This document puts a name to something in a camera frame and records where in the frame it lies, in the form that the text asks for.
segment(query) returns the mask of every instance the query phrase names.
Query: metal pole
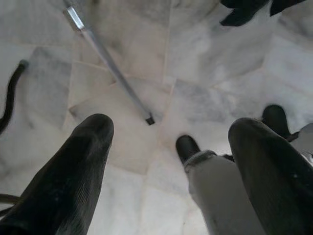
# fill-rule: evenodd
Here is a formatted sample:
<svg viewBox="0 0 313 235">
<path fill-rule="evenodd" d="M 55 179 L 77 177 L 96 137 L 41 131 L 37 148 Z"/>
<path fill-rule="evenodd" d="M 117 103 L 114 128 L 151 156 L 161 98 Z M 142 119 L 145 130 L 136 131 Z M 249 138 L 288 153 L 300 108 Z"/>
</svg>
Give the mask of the metal pole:
<svg viewBox="0 0 313 235">
<path fill-rule="evenodd" d="M 90 43 L 90 45 L 93 47 L 93 49 L 98 53 L 101 60 L 108 66 L 108 69 L 113 74 L 116 82 L 124 89 L 126 94 L 130 97 L 130 99 L 134 102 L 134 104 L 139 108 L 141 111 L 143 117 L 145 118 L 146 122 L 149 125 L 152 125 L 155 123 L 151 113 L 145 108 L 141 100 L 138 98 L 136 93 L 133 91 L 131 86 L 126 81 L 125 77 L 123 76 L 122 72 L 117 67 L 116 63 L 112 59 L 109 52 L 106 50 L 106 48 L 101 44 L 99 39 L 96 37 L 96 35 L 82 22 L 81 18 L 75 11 L 75 9 L 72 6 L 69 6 L 65 10 L 65 16 L 69 20 L 71 26 L 75 31 L 79 31 L 82 33 L 84 38 L 87 42 Z"/>
</svg>

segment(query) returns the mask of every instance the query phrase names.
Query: leg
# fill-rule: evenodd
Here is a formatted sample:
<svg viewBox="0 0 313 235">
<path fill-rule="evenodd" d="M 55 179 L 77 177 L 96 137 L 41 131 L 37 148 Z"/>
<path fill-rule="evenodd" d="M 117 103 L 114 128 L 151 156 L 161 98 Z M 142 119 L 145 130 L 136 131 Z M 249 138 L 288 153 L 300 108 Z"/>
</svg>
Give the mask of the leg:
<svg viewBox="0 0 313 235">
<path fill-rule="evenodd" d="M 299 137 L 290 144 L 313 165 L 313 123 L 299 131 Z"/>
<path fill-rule="evenodd" d="M 86 235 L 112 138 L 113 122 L 105 115 L 76 127 L 0 221 L 0 234 Z"/>
<path fill-rule="evenodd" d="M 242 118 L 229 130 L 233 157 L 267 234 L 313 234 L 313 168 L 263 123 Z"/>
<path fill-rule="evenodd" d="M 232 161 L 212 151 L 200 152 L 189 136 L 180 137 L 176 148 L 210 234 L 265 235 Z"/>
</svg>

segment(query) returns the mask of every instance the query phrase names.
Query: rubber tip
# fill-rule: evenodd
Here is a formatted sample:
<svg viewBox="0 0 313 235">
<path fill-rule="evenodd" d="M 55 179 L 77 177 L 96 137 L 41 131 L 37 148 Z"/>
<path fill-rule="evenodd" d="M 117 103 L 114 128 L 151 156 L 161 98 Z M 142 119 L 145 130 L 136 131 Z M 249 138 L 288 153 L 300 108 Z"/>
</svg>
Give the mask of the rubber tip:
<svg viewBox="0 0 313 235">
<path fill-rule="evenodd" d="M 150 118 L 146 119 L 146 122 L 148 123 L 149 126 L 155 124 L 155 120 L 153 119 L 152 116 L 150 116 Z"/>
<path fill-rule="evenodd" d="M 29 66 L 29 62 L 27 60 L 21 60 L 20 65 L 24 66 L 24 68 L 26 69 Z"/>
</svg>

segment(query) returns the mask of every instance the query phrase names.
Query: white marble tile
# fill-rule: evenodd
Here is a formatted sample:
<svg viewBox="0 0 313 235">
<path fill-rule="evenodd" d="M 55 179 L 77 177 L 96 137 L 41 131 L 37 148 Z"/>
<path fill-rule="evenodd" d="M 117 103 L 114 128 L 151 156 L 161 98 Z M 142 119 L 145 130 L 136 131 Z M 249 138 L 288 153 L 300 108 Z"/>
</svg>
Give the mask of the white marble tile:
<svg viewBox="0 0 313 235">
<path fill-rule="evenodd" d="M 178 196 L 147 187 L 141 216 L 141 235 L 181 235 L 187 203 Z"/>
<path fill-rule="evenodd" d="M 312 97 L 286 85 L 264 70 L 225 81 L 218 88 L 230 94 L 258 100 L 261 104 L 260 114 L 267 105 L 281 105 L 287 113 L 292 132 L 299 131 L 304 125 L 313 122 Z"/>
<path fill-rule="evenodd" d="M 275 33 L 302 47 L 313 46 L 313 2 L 304 1 L 283 11 Z"/>
<path fill-rule="evenodd" d="M 106 166 L 88 235 L 138 235 L 143 177 Z"/>
<path fill-rule="evenodd" d="M 16 103 L 12 120 L 0 136 L 0 191 L 20 195 L 65 140 L 58 128 Z"/>
<path fill-rule="evenodd" d="M 275 36 L 263 68 L 298 90 L 313 94 L 312 62 L 313 47 L 308 50 Z"/>
<path fill-rule="evenodd" d="M 209 235 L 202 212 L 198 207 L 188 210 L 182 235 Z"/>
<path fill-rule="evenodd" d="M 126 74 L 161 81 L 170 17 L 170 0 L 100 0 L 83 4 L 85 17 Z M 75 59 L 102 63 L 84 41 Z"/>
<path fill-rule="evenodd" d="M 4 111 L 7 86 L 11 75 L 15 71 L 21 59 L 29 60 L 34 51 L 33 46 L 20 46 L 11 43 L 0 42 L 0 113 Z"/>
<path fill-rule="evenodd" d="M 228 130 L 231 124 L 238 118 L 255 118 L 260 113 L 259 103 L 253 99 L 177 81 L 162 123 L 161 140 L 175 151 L 176 139 L 189 134 L 201 149 L 211 149 L 218 154 L 230 153 Z"/>
<path fill-rule="evenodd" d="M 261 66 L 277 20 L 267 8 L 242 27 L 224 27 L 219 22 L 230 10 L 217 1 L 172 5 L 167 77 L 209 87 Z"/>
<path fill-rule="evenodd" d="M 103 42 L 103 37 L 100 35 L 98 35 L 98 37 L 100 37 L 101 41 Z M 121 66 L 120 58 L 112 54 L 113 51 L 111 50 L 110 53 L 114 57 L 115 62 Z M 91 47 L 85 38 L 78 33 L 75 34 L 73 42 L 73 59 L 74 61 L 80 61 L 106 68 L 106 65 L 102 62 L 97 52 Z"/>
<path fill-rule="evenodd" d="M 0 12 L 0 39 L 34 45 L 71 47 L 73 30 L 62 10 L 47 0 L 15 0 Z"/>
<path fill-rule="evenodd" d="M 18 102 L 61 128 L 67 112 L 70 74 L 71 50 L 36 47 L 18 84 Z"/>
<path fill-rule="evenodd" d="M 139 98 L 152 111 L 156 124 L 148 126 L 137 107 L 118 85 L 103 95 L 71 108 L 77 122 L 103 113 L 114 122 L 114 138 L 109 164 L 145 174 L 157 146 L 159 122 L 166 108 L 169 87 L 141 79 L 129 79 Z"/>
<path fill-rule="evenodd" d="M 104 93 L 114 84 L 109 71 L 82 63 L 73 63 L 69 87 L 68 107 Z"/>
<path fill-rule="evenodd" d="M 73 130 L 79 125 L 79 123 L 75 120 L 73 115 L 67 111 L 66 118 L 64 121 L 64 125 L 62 127 L 62 131 L 68 137 L 72 134 Z"/>
<path fill-rule="evenodd" d="M 230 94 L 258 100 L 265 86 L 265 76 L 262 69 L 250 72 L 244 76 L 235 77 L 224 81 L 215 88 Z"/>
<path fill-rule="evenodd" d="M 161 146 L 154 152 L 147 184 L 182 197 L 189 195 L 187 176 L 179 157 Z"/>
</svg>

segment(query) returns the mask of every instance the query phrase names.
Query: person's foot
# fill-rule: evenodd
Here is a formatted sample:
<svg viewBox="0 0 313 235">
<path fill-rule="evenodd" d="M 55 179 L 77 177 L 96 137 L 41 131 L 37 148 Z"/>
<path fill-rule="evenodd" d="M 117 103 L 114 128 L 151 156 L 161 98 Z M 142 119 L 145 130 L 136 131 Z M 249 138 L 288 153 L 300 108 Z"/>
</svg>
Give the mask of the person's foot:
<svg viewBox="0 0 313 235">
<path fill-rule="evenodd" d="M 177 139 L 176 151 L 181 163 L 184 164 L 189 158 L 191 158 L 196 153 L 199 153 L 201 150 L 198 147 L 196 141 L 191 136 L 184 135 Z"/>
<path fill-rule="evenodd" d="M 262 122 L 281 137 L 288 139 L 291 136 L 286 113 L 281 106 L 275 104 L 267 106 L 262 118 Z"/>
</svg>

